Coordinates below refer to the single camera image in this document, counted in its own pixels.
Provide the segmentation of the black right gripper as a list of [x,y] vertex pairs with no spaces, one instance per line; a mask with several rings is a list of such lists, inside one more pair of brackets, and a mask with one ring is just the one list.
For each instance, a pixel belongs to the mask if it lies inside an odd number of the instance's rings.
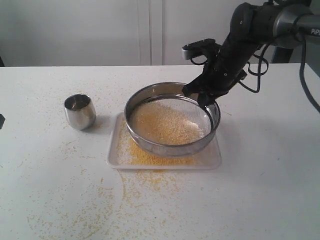
[[248,54],[239,48],[221,47],[219,51],[202,50],[207,58],[202,74],[182,88],[185,97],[198,94],[201,108],[213,105],[217,95],[224,95],[235,84],[236,78],[248,61]]

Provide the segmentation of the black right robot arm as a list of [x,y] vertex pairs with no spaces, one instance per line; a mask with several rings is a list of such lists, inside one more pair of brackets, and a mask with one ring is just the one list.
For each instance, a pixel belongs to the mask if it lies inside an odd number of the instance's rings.
[[226,95],[236,84],[252,93],[261,88],[262,64],[269,46],[293,49],[302,46],[299,79],[302,89],[318,111],[320,105],[308,89],[304,69],[307,42],[320,41],[320,16],[313,14],[308,0],[269,0],[263,5],[244,2],[233,12],[230,30],[222,45],[207,38],[186,44],[186,60],[204,56],[202,73],[182,88],[185,97],[197,94],[197,103],[205,107]]

